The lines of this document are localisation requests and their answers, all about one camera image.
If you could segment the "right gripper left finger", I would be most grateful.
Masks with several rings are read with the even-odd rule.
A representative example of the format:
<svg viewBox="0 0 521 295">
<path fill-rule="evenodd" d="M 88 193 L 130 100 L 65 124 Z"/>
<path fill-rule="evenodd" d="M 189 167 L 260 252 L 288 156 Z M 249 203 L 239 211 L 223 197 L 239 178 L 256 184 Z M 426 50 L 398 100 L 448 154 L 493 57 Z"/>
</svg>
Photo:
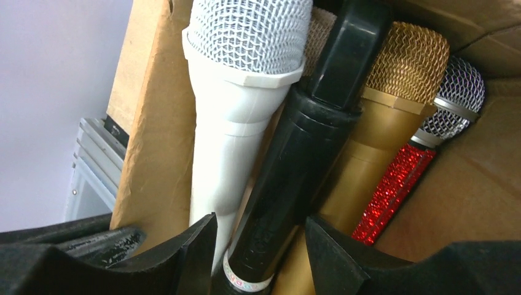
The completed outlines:
<svg viewBox="0 0 521 295">
<path fill-rule="evenodd" d="M 56 246 L 1 244 L 2 294 L 208 294 L 216 242 L 215 214 L 183 233 L 109 268 Z"/>
</svg>

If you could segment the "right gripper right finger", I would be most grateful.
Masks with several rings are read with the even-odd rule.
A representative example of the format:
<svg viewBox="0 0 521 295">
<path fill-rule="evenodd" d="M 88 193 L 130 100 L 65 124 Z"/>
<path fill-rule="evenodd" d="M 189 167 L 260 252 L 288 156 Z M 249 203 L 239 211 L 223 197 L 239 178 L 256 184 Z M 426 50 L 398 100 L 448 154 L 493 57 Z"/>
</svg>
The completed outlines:
<svg viewBox="0 0 521 295">
<path fill-rule="evenodd" d="M 358 242 L 319 216 L 305 222 L 316 294 L 520 294 L 520 242 L 453 242 L 410 262 Z"/>
</svg>

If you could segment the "cardboard box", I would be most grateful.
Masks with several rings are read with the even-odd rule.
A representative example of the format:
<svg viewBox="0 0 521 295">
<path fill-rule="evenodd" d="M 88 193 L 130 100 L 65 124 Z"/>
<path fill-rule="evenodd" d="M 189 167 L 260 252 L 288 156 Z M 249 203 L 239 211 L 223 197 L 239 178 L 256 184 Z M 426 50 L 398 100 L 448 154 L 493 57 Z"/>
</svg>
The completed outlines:
<svg viewBox="0 0 521 295">
<path fill-rule="evenodd" d="M 376 248 L 419 261 L 459 240 L 520 238 L 520 2 L 394 1 L 487 80 L 480 119 L 442 146 Z M 108 114 L 130 137 L 111 227 L 146 251 L 188 227 L 195 101 L 182 52 L 190 1 L 135 1 Z"/>
</svg>

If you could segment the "plain black microphone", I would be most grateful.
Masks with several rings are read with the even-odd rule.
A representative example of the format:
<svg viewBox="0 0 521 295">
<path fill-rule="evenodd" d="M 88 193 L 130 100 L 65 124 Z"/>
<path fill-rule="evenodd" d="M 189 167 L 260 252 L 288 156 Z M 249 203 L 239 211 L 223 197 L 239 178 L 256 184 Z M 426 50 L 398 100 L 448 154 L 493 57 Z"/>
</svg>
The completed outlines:
<svg viewBox="0 0 521 295">
<path fill-rule="evenodd" d="M 343 4 L 313 72 L 290 88 L 212 294 L 267 293 L 361 117 L 361 89 L 392 23 L 392 8 L 384 1 Z"/>
</svg>

